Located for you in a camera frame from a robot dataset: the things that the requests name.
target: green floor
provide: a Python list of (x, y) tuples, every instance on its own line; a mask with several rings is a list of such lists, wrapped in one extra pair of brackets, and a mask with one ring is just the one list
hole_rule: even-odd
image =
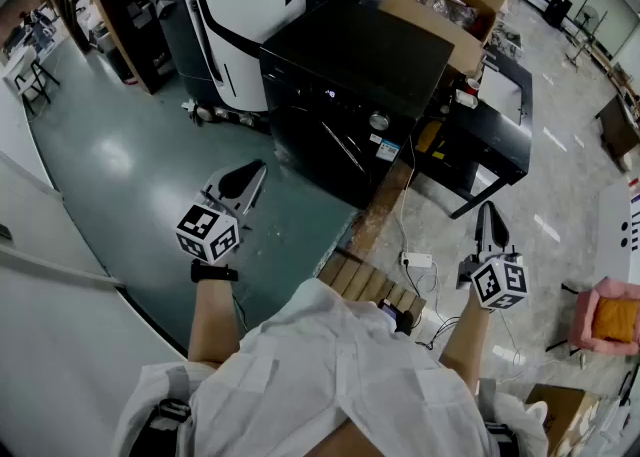
[(32, 124), (52, 179), (98, 259), (179, 344), (188, 343), (195, 287), (173, 228), (216, 169), (255, 158), (269, 168), (253, 231), (231, 262), (250, 327), (282, 307), (351, 222), (350, 206), (278, 163), (268, 136), (195, 126), (177, 75), (150, 96), (70, 40), (44, 65), (62, 82), (48, 87), (52, 105)]

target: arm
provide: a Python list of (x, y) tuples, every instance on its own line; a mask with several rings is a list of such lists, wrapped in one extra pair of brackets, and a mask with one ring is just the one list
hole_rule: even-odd
[(480, 306), (472, 288), (469, 301), (440, 356), (440, 363), (454, 370), (474, 395), (480, 375), (482, 347), (489, 327), (489, 314), (489, 310)]
[(213, 279), (198, 282), (189, 361), (217, 368), (239, 348), (231, 284)]

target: orange cushion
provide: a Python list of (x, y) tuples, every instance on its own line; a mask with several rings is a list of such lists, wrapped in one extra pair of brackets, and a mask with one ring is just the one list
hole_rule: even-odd
[(598, 340), (631, 343), (640, 301), (601, 298), (596, 306), (591, 335)]

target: power strip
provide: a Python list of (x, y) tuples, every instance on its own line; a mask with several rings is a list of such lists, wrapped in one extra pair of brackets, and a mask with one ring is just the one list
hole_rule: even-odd
[(400, 262), (407, 267), (430, 269), (433, 263), (433, 257), (430, 254), (402, 253), (400, 255)]

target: knob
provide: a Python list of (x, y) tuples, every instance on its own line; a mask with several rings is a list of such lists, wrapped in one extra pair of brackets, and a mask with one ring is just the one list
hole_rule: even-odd
[(374, 130), (384, 132), (389, 128), (389, 118), (376, 110), (369, 116), (369, 124)]

